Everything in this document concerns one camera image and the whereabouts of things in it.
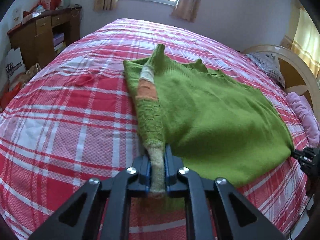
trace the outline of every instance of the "red bag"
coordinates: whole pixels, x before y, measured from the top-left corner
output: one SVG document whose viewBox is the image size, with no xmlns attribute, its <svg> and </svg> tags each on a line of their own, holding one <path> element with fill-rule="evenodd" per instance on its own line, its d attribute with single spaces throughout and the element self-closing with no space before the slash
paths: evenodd
<svg viewBox="0 0 320 240">
<path fill-rule="evenodd" d="M 61 0 L 40 0 L 40 4 L 46 10 L 55 10 L 61 3 Z"/>
<path fill-rule="evenodd" d="M 0 103 L 2 110 L 5 110 L 11 100 L 19 93 L 19 91 L 21 90 L 20 87 L 21 83 L 18 83 L 12 91 L 3 94 Z"/>
</svg>

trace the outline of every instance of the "green garment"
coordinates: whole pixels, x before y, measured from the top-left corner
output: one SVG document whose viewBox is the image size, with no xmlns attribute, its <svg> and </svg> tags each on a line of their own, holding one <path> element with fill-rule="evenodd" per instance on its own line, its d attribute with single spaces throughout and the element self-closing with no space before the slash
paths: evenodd
<svg viewBox="0 0 320 240">
<path fill-rule="evenodd" d="M 200 59 L 177 63 L 164 48 L 159 44 L 151 58 L 125 60 L 125 79 L 135 102 L 142 67 L 151 64 L 165 143 L 186 167 L 239 187 L 290 156 L 291 135 L 260 90 L 207 69 Z"/>
</svg>

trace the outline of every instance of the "white wall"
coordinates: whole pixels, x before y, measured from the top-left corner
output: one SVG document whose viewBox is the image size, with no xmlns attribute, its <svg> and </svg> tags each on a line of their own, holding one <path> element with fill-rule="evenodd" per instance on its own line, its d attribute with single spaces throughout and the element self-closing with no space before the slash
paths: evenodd
<svg viewBox="0 0 320 240">
<path fill-rule="evenodd" d="M 38 0 L 15 0 L 0 22 L 0 92 L 7 81 L 3 59 L 11 49 L 7 31 L 13 27 L 12 12 L 16 8 L 21 8 L 23 11 L 29 11 L 37 2 Z"/>
<path fill-rule="evenodd" d="M 279 44 L 287 31 L 291 0 L 202 0 L 195 23 L 170 16 L 164 4 L 119 0 L 114 11 L 94 12 L 94 0 L 71 0 L 83 6 L 81 36 L 119 18 L 173 25 L 244 50 L 257 44 Z"/>
</svg>

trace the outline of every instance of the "red and white plaid fabric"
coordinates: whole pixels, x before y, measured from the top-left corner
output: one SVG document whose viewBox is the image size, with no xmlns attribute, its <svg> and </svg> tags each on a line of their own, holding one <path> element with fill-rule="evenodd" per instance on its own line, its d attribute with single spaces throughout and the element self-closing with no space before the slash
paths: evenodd
<svg viewBox="0 0 320 240">
<path fill-rule="evenodd" d="M 122 61 L 147 57 L 159 43 L 176 61 L 201 58 L 207 67 L 259 88 L 296 148 L 308 146 L 285 94 L 246 56 L 183 29 L 116 20 L 66 48 L 0 116 L 0 213 L 19 239 L 27 239 L 89 178 L 109 178 L 132 164 L 139 154 L 137 119 Z M 289 158 L 239 190 L 286 233 L 305 205 L 305 183 Z M 152 206 L 133 201 L 130 239 L 186 238 L 183 211 L 159 213 Z"/>
</svg>

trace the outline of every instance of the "wooden headboard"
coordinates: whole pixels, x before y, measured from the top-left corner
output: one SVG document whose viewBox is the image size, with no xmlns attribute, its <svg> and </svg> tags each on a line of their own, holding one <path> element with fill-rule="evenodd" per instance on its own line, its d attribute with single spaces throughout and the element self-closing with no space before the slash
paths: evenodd
<svg viewBox="0 0 320 240">
<path fill-rule="evenodd" d="M 243 51 L 243 54 L 252 52 L 271 52 L 279 60 L 280 71 L 284 77 L 287 93 L 296 92 L 304 95 L 311 105 L 314 115 L 320 122 L 320 88 L 317 80 L 306 63 L 291 50 L 276 45 L 259 45 Z"/>
</svg>

